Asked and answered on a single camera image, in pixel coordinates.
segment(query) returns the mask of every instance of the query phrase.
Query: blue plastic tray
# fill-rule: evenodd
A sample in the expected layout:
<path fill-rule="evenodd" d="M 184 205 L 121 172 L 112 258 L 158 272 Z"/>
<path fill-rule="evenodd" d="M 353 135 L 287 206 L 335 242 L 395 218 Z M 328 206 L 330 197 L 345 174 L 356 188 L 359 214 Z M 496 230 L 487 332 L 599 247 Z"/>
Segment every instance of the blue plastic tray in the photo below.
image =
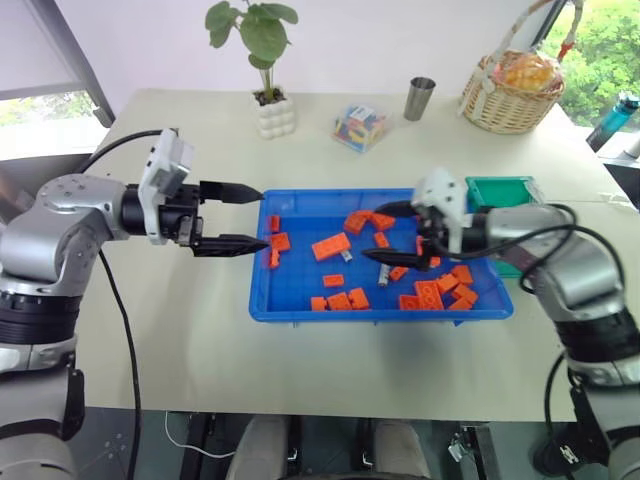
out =
<path fill-rule="evenodd" d="M 448 272 L 457 262 L 443 259 L 429 272 L 410 270 L 400 281 L 388 287 L 377 285 L 380 264 L 360 252 L 375 247 L 375 229 L 368 222 L 360 235 L 347 233 L 351 241 L 353 260 L 346 263 L 340 255 L 317 262 L 311 244 L 343 231 L 345 218 L 355 210 L 373 210 L 383 203 L 407 200 L 411 189 L 371 190 L 270 190 L 264 194 L 258 221 L 258 238 L 268 239 L 268 217 L 281 217 L 280 231 L 287 232 L 291 250 L 282 252 L 280 266 L 268 268 L 269 250 L 255 255 L 249 312 L 261 322 L 308 321 L 454 321 L 501 319 L 513 313 L 513 304 L 504 284 L 487 259 L 465 262 L 474 278 L 472 288 L 479 299 L 469 311 L 402 311 L 398 295 L 415 295 L 416 280 L 433 280 Z M 384 232 L 391 246 L 414 252 L 415 219 L 397 219 Z M 322 276 L 341 273 L 344 287 L 325 288 Z M 311 311 L 310 298 L 327 297 L 342 291 L 362 287 L 371 304 L 364 311 Z M 445 308 L 453 298 L 444 296 Z"/>

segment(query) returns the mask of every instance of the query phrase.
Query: orange toy brick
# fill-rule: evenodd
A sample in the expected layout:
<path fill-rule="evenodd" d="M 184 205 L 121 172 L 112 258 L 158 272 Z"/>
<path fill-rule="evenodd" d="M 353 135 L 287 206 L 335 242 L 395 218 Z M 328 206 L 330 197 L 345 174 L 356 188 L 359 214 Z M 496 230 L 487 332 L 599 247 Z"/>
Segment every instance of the orange toy brick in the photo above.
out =
<path fill-rule="evenodd" d="M 269 254 L 269 268 L 276 268 L 280 266 L 280 252 L 275 248 L 271 249 Z"/>
<path fill-rule="evenodd" d="M 344 292 L 327 297 L 327 302 L 329 302 L 329 308 L 331 310 L 352 310 L 349 297 Z"/>
<path fill-rule="evenodd" d="M 393 267 L 393 270 L 389 272 L 389 278 L 394 282 L 397 282 L 404 277 L 408 271 L 409 269 L 407 267 Z"/>
<path fill-rule="evenodd" d="M 322 277 L 322 284 L 325 287 L 341 287 L 344 285 L 344 277 L 339 273 L 336 275 L 324 275 Z"/>
<path fill-rule="evenodd" d="M 311 297 L 311 310 L 324 312 L 327 309 L 327 301 L 324 297 Z"/>
<path fill-rule="evenodd" d="M 273 248 L 274 250 L 278 250 L 279 252 L 286 252 L 287 250 L 291 250 L 289 235 L 287 235 L 285 232 L 271 235 L 271 248 Z"/>
<path fill-rule="evenodd" d="M 338 255 L 340 252 L 348 251 L 350 248 L 351 242 L 344 233 L 339 233 L 311 245 L 313 254 L 318 262 Z"/>
<path fill-rule="evenodd" d="M 441 276 L 436 280 L 436 283 L 438 284 L 438 289 L 440 290 L 440 293 L 445 293 L 453 289 L 460 282 L 456 277 L 454 277 L 450 273 L 445 273 L 443 276 Z"/>
<path fill-rule="evenodd" d="M 398 296 L 400 310 L 420 310 L 420 299 L 414 295 Z"/>
<path fill-rule="evenodd" d="M 453 292 L 451 292 L 451 295 L 453 295 L 453 298 L 458 300 L 464 298 L 471 305 L 476 303 L 476 300 L 478 300 L 478 294 L 462 283 L 458 285 Z"/>
<path fill-rule="evenodd" d="M 464 283 L 465 285 L 471 285 L 473 283 L 473 276 L 467 265 L 456 265 L 451 269 L 451 273 L 460 280 L 460 283 Z"/>
<path fill-rule="evenodd" d="M 381 213 L 371 214 L 371 223 L 376 227 L 376 230 L 388 230 L 396 223 L 396 219 L 389 217 L 388 215 L 382 215 Z"/>
<path fill-rule="evenodd" d="M 435 281 L 415 282 L 421 310 L 444 310 L 438 285 Z"/>
<path fill-rule="evenodd" d="M 373 239 L 375 240 L 376 245 L 378 245 L 378 247 L 380 248 L 389 248 L 391 246 L 389 240 L 387 240 L 387 237 L 385 237 L 384 233 L 382 232 L 374 233 Z"/>
<path fill-rule="evenodd" d="M 280 216 L 269 216 L 269 231 L 273 233 L 278 233 L 280 231 Z"/>
<path fill-rule="evenodd" d="M 349 292 L 349 300 L 354 310 L 367 310 L 369 308 L 369 299 L 362 288 L 354 288 Z"/>
<path fill-rule="evenodd" d="M 369 218 L 371 218 L 371 212 L 369 210 L 353 212 L 344 221 L 344 229 L 349 233 L 359 235 Z"/>
<path fill-rule="evenodd" d="M 452 303 L 447 310 L 471 310 L 472 305 L 466 298 L 461 298 Z"/>

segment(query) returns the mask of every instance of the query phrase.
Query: wicker basket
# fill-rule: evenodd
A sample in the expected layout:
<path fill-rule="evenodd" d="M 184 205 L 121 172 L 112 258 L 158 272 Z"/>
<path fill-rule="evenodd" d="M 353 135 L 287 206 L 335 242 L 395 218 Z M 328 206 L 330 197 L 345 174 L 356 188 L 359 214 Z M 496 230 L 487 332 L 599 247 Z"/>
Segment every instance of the wicker basket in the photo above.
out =
<path fill-rule="evenodd" d="M 494 133 L 524 133 L 532 130 L 544 118 L 564 92 L 564 80 L 550 91 L 531 92 L 493 81 L 496 63 L 502 69 L 514 63 L 524 52 L 507 50 L 513 36 L 524 21 L 544 4 L 553 0 L 538 0 L 511 27 L 498 49 L 483 57 L 462 94 L 458 113 L 477 126 Z M 558 61 L 573 46 L 575 32 L 582 16 L 582 1 L 575 2 L 575 18 L 565 38 Z"/>

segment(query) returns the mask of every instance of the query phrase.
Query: green trees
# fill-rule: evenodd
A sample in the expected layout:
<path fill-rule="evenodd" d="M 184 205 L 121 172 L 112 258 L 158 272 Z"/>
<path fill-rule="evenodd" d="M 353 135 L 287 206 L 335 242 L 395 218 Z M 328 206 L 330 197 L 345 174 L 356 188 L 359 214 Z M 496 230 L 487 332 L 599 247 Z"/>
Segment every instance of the green trees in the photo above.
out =
<path fill-rule="evenodd" d="M 30 121 L 91 116 L 93 102 L 87 92 L 67 92 L 0 102 L 0 127 Z"/>
<path fill-rule="evenodd" d="M 543 51 L 556 56 L 573 20 L 565 6 Z M 560 105 L 581 126 L 595 126 L 621 90 L 640 95 L 640 2 L 586 0 L 577 41 L 563 62 L 566 91 Z M 640 113 L 624 130 L 640 128 Z"/>

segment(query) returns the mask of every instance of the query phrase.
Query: black cable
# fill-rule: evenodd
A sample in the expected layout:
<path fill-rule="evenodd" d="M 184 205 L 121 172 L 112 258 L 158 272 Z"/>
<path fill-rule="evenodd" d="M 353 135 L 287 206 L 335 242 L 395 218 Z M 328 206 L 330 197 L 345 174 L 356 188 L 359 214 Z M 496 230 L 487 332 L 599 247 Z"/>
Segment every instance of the black cable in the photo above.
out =
<path fill-rule="evenodd" d="M 622 266 L 622 261 L 620 260 L 620 257 L 618 256 L 618 253 L 616 252 L 615 248 L 613 248 L 613 245 L 611 245 L 611 243 L 606 238 L 604 238 L 595 230 L 591 230 L 590 228 L 586 228 L 581 225 L 563 224 L 563 225 L 554 225 L 552 227 L 541 228 L 539 230 L 534 230 L 532 232 L 529 232 L 525 235 L 514 238 L 512 240 L 504 241 L 500 245 L 485 248 L 483 250 L 476 250 L 475 252 L 469 252 L 469 253 L 450 252 L 449 250 L 447 250 L 447 248 L 444 245 L 442 245 L 442 243 L 440 243 L 440 240 L 437 237 L 432 238 L 432 243 L 433 243 L 433 246 L 436 248 L 437 252 L 442 256 L 451 257 L 456 260 L 472 260 L 475 258 L 487 257 L 489 255 L 500 253 L 504 250 L 515 247 L 516 245 L 522 242 L 525 242 L 533 237 L 537 237 L 549 232 L 557 232 L 560 230 L 569 230 L 572 232 L 575 231 L 575 232 L 584 233 L 586 235 L 589 235 L 595 238 L 598 242 L 600 242 L 602 246 L 604 246 L 607 249 L 611 257 L 613 258 L 613 261 L 616 264 L 616 268 L 618 269 L 620 281 L 622 282 L 623 285 L 625 284 L 624 267 Z"/>
<path fill-rule="evenodd" d="M 126 135 L 122 138 L 119 138 L 118 140 L 111 142 L 106 147 L 102 148 L 101 150 L 98 150 L 93 155 L 91 155 L 82 165 L 76 168 L 75 173 L 86 172 L 89 169 L 89 167 L 91 167 L 94 163 L 100 160 L 103 156 L 105 156 L 111 150 L 119 147 L 124 143 L 130 142 L 131 140 L 135 140 L 136 138 L 154 137 L 156 135 L 160 135 L 161 133 L 162 133 L 162 130 L 143 130 L 141 132 L 132 133 L 130 135 Z"/>
<path fill-rule="evenodd" d="M 131 357 L 131 378 L 133 381 L 133 401 L 134 401 L 134 424 L 133 424 L 133 441 L 131 444 L 131 455 L 129 456 L 129 468 L 127 471 L 127 480 L 133 480 L 136 472 L 136 462 L 138 460 L 138 450 L 140 449 L 140 434 L 142 433 L 142 402 L 140 400 L 140 382 L 138 379 L 138 359 L 136 358 L 136 347 L 133 343 L 133 335 L 131 335 L 131 325 L 129 325 L 129 315 L 124 308 L 120 292 L 118 292 L 118 286 L 113 278 L 111 267 L 107 261 L 102 250 L 98 252 L 102 265 L 107 273 L 109 279 L 109 285 L 113 291 L 113 296 L 118 304 L 118 309 L 122 314 L 122 321 L 124 322 L 124 331 L 127 334 L 127 345 L 129 347 L 129 356 Z"/>
<path fill-rule="evenodd" d="M 549 436 L 549 441 L 560 450 L 560 446 L 556 442 L 556 439 L 553 436 L 553 424 L 551 423 L 551 387 L 553 387 L 553 380 L 556 377 L 556 373 L 558 373 L 558 368 L 560 368 L 560 364 L 564 360 L 564 352 L 562 352 L 556 361 L 553 362 L 553 366 L 551 370 L 549 370 L 549 375 L 547 375 L 547 383 L 544 386 L 544 423 L 547 427 L 547 435 Z M 567 480 L 575 480 L 573 474 L 571 472 L 565 473 L 565 477 Z"/>
<path fill-rule="evenodd" d="M 576 225 L 578 223 L 578 216 L 576 215 L 576 212 L 572 208 L 567 207 L 566 205 L 561 205 L 559 203 L 550 203 L 549 205 L 557 208 L 558 210 L 563 210 L 567 212 L 571 217 L 572 225 Z M 555 247 L 549 250 L 549 252 L 546 255 L 542 256 L 541 258 L 533 262 L 531 265 L 529 265 L 529 267 L 524 269 L 524 271 L 522 272 L 522 275 L 520 275 L 520 279 L 518 280 L 518 285 L 522 290 L 532 295 L 535 294 L 535 291 L 533 290 L 533 288 L 526 286 L 524 282 L 528 279 L 529 275 L 531 275 L 538 268 L 543 266 L 547 262 L 547 260 L 549 260 L 553 255 L 556 254 L 558 250 L 560 250 L 562 247 L 565 246 L 565 244 L 571 238 L 571 234 L 572 232 L 568 231 L 567 234 L 562 238 L 562 240 L 558 242 L 558 244 Z"/>

